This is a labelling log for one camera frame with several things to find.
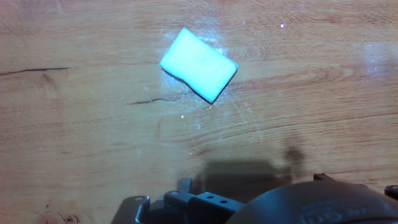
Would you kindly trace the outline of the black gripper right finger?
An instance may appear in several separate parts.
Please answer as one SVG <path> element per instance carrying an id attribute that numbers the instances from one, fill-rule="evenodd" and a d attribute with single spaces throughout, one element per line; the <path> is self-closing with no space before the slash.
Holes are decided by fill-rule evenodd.
<path id="1" fill-rule="evenodd" d="M 393 198 L 394 200 L 398 200 L 398 186 L 388 185 L 384 188 L 384 195 Z"/>

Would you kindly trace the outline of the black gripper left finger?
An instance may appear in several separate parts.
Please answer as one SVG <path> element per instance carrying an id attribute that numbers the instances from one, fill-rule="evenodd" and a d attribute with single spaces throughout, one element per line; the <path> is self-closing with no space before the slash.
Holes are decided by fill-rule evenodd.
<path id="1" fill-rule="evenodd" d="M 154 202 L 146 195 L 125 198 L 111 223 L 226 223 L 244 206 L 210 192 L 195 195 L 192 180 L 183 178 L 178 189 L 166 192 Z"/>

